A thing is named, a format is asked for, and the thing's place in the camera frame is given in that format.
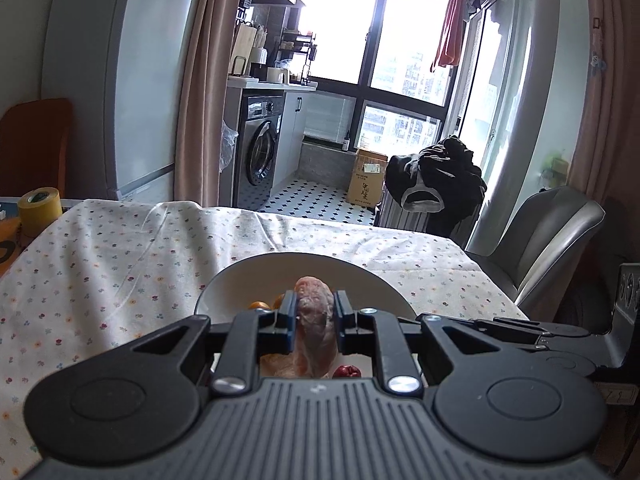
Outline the cardboard box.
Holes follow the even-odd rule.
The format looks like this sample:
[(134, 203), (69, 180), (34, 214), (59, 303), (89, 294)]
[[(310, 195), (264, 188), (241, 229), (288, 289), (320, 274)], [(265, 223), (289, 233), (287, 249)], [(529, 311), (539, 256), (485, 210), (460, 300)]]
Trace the cardboard box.
[(388, 157), (363, 150), (356, 151), (352, 177), (347, 192), (349, 203), (361, 207), (375, 207), (382, 197)]

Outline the small orange kumquat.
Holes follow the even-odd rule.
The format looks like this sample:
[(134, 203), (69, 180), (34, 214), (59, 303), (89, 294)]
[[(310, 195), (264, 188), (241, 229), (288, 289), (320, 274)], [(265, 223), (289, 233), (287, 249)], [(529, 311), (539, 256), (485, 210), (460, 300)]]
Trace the small orange kumquat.
[(250, 310), (264, 310), (264, 311), (273, 311), (273, 307), (270, 304), (266, 304), (263, 301), (254, 301), (248, 307)]
[(277, 296), (276, 300), (273, 301), (273, 304), (271, 306), (272, 310), (278, 310), (281, 307), (282, 301), (283, 301), (284, 295), (281, 294), (279, 296)]

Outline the wooden cutting board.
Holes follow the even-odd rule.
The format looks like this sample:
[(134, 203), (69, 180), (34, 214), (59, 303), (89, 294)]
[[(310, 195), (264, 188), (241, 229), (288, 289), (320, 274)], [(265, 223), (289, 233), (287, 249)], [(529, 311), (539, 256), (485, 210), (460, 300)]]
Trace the wooden cutting board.
[(229, 61), (230, 76), (244, 76), (248, 71), (256, 34), (257, 29), (254, 26), (246, 23), (239, 24)]

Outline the white striped radiator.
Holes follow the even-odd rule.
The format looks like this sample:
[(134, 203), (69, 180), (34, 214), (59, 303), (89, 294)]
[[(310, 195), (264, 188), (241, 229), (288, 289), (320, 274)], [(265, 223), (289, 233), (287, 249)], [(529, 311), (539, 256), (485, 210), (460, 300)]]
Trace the white striped radiator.
[(410, 232), (427, 232), (429, 214), (411, 212), (401, 208), (383, 188), (380, 202), (375, 207), (374, 226)]

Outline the red hanging towel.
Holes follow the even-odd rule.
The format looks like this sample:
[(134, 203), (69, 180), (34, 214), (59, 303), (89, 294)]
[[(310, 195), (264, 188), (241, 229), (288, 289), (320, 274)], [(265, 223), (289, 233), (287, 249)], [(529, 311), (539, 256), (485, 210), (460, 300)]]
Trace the red hanging towel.
[(431, 72), (439, 67), (459, 65), (463, 42), (464, 11), (465, 0), (448, 1), (436, 54), (430, 66)]

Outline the grey washing machine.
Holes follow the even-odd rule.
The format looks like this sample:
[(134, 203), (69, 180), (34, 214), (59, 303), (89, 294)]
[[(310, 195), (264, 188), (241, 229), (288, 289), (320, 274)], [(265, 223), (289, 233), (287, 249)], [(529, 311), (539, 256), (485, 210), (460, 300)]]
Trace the grey washing machine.
[(234, 164), (235, 207), (259, 210), (269, 200), (283, 109), (283, 92), (243, 93)]

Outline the orange wooden chair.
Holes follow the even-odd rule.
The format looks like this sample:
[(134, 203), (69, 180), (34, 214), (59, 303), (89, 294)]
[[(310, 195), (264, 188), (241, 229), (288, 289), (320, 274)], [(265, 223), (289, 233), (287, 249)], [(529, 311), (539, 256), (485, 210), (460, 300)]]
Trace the orange wooden chair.
[(72, 103), (46, 99), (16, 104), (1, 118), (1, 195), (21, 197), (36, 188), (65, 196), (66, 152)]

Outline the white kitchen cabinet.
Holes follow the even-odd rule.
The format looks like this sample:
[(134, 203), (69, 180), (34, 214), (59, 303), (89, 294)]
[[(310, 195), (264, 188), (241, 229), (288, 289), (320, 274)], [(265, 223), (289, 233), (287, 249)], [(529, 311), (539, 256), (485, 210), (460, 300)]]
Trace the white kitchen cabinet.
[(307, 107), (303, 92), (288, 92), (280, 128), (272, 192), (277, 193), (288, 184), (298, 169), (306, 125)]

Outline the pink curtain right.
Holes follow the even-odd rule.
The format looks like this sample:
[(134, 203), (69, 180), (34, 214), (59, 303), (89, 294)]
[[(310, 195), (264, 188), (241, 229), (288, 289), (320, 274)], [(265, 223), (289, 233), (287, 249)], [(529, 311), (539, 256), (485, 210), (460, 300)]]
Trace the pink curtain right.
[(588, 0), (588, 80), (568, 184), (639, 198), (639, 0)]

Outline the white plate with blue rim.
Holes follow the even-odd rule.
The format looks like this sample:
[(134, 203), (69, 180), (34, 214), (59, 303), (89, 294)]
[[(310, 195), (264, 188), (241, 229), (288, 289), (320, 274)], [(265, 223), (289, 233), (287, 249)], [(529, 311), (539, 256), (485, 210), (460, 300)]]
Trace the white plate with blue rim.
[(332, 257), (250, 257), (217, 274), (196, 304), (212, 322), (219, 359), (212, 387), (239, 396), (264, 378), (344, 382), (373, 376), (382, 389), (422, 388), (405, 328), (412, 310), (369, 271)]

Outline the peeled grapefruit piece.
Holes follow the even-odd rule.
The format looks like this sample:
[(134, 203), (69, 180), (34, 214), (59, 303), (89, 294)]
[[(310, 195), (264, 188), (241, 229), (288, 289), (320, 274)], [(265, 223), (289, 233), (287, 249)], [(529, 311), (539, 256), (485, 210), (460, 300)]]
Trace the peeled grapefruit piece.
[(264, 377), (296, 378), (298, 374), (294, 354), (262, 356), (260, 358), (260, 374)]

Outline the white kettle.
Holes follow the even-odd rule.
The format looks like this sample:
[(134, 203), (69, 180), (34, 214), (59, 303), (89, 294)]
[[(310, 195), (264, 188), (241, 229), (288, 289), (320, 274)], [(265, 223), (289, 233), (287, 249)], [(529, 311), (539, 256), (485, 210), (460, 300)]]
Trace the white kettle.
[(270, 84), (289, 84), (290, 83), (290, 71), (287, 68), (268, 67), (267, 68), (267, 81)]

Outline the dark red small fruit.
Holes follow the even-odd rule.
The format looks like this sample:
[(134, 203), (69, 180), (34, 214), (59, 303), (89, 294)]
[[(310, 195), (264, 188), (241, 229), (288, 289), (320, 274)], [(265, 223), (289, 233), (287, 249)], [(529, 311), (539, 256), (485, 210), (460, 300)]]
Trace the dark red small fruit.
[(334, 372), (332, 377), (334, 379), (341, 378), (360, 378), (362, 376), (361, 370), (355, 365), (344, 364), (338, 366)]

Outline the grey leather chair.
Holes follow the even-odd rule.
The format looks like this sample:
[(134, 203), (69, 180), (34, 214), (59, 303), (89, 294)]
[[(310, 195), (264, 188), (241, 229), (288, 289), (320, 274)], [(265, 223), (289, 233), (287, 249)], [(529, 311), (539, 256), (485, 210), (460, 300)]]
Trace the grey leather chair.
[(468, 256), (515, 307), (534, 321), (551, 322), (604, 219), (604, 209), (585, 194), (552, 188), (523, 203), (491, 254)]

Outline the floral white tablecloth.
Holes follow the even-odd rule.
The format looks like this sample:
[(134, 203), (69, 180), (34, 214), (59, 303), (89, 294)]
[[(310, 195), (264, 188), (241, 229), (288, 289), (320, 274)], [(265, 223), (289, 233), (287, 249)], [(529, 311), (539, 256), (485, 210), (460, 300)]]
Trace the floral white tablecloth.
[(270, 252), (311, 252), (380, 276), (416, 312), (516, 318), (518, 307), (451, 240), (191, 202), (87, 200), (1, 280), (1, 474), (39, 460), (22, 416), (47, 375), (191, 314), (215, 274)]

